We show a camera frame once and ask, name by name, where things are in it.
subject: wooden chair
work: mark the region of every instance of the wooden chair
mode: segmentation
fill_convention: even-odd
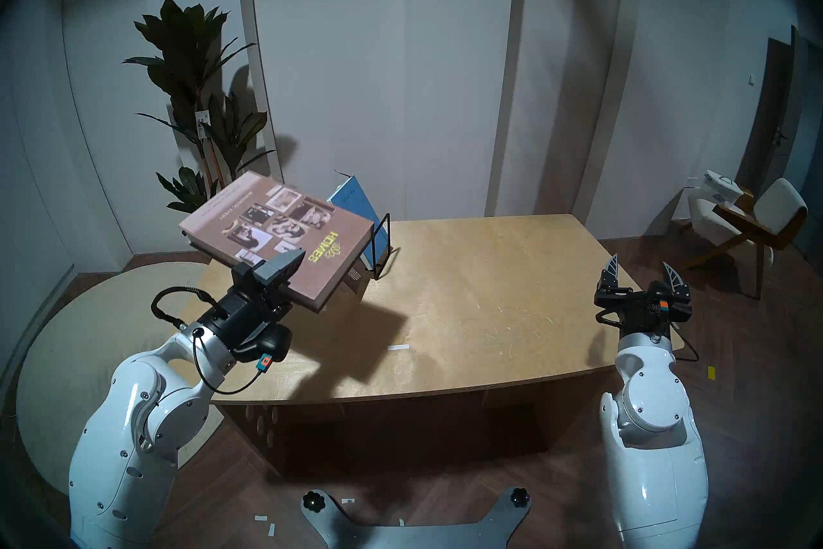
[[[773,251],[782,250],[792,242],[808,214],[802,197],[784,178],[772,183],[757,202],[751,192],[744,189],[736,206],[715,204],[698,194],[692,195],[689,197],[689,211],[695,232],[715,247],[689,261],[682,266],[683,269],[701,265],[732,249],[735,258],[751,259],[754,256],[751,253],[756,252],[755,297],[758,300],[763,291],[763,271],[767,265],[771,266]]]

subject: metal plate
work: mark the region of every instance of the metal plate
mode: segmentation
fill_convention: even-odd
[[[510,487],[497,499],[495,506],[483,520],[471,524],[440,525],[435,527],[360,527],[341,511],[338,504],[325,492],[313,490],[306,494],[300,509],[317,529],[328,549],[504,549],[520,521],[532,508],[529,494],[519,490],[520,506],[514,502],[515,487]],[[310,509],[322,505],[320,511]]]

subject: book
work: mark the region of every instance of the book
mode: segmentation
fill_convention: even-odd
[[[380,219],[377,218],[375,209],[369,202],[366,193],[363,192],[363,188],[360,187],[360,182],[357,181],[357,177],[349,177],[344,183],[341,183],[338,186],[338,189],[334,191],[334,194],[326,201],[339,208],[353,212],[356,215],[365,217],[366,219],[371,219],[375,226],[375,230],[377,230],[377,226],[380,225]],[[375,235],[374,256],[372,256],[371,246],[367,245],[361,255],[361,258],[366,261],[366,265],[368,265],[369,268],[374,270],[375,258],[377,258],[377,261],[380,262],[380,259],[383,258],[383,254],[387,247],[388,234],[386,233],[385,228],[380,228],[380,230],[377,230],[377,234]]]
[[[371,239],[372,222],[247,172],[179,227],[195,248],[229,267],[304,249],[302,264],[281,292],[319,312]]]

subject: round rug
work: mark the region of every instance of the round rug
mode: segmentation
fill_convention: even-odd
[[[174,333],[172,325],[151,313],[155,295],[170,286],[195,286],[205,270],[201,263],[173,262],[124,272],[78,296],[37,336],[17,386],[17,427],[31,462],[55,489],[68,494],[74,448],[105,400],[115,368]],[[169,295],[160,306],[179,316],[189,296]],[[180,450],[181,459],[191,458],[221,420],[212,406],[211,423]]]

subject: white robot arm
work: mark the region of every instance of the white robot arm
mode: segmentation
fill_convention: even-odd
[[[617,256],[603,271],[595,304],[598,321],[620,328],[615,366],[623,389],[600,401],[609,491],[623,546],[695,546],[709,495],[701,436],[680,379],[669,338],[672,321],[691,316],[688,286],[664,264],[667,282],[646,292],[617,286]],[[616,312],[620,323],[603,318]]]
[[[152,310],[180,331],[118,365],[106,400],[87,421],[68,474],[74,543],[117,549],[149,542],[175,479],[177,451],[200,431],[225,374],[237,361],[259,359],[259,376],[285,358],[291,333],[278,322],[291,304],[277,290],[303,256],[293,250],[254,268],[235,266],[235,284],[219,303],[194,288],[157,296]],[[157,308],[169,291],[194,292],[212,309],[186,326]],[[169,367],[173,359],[193,362],[200,383],[188,387]]]

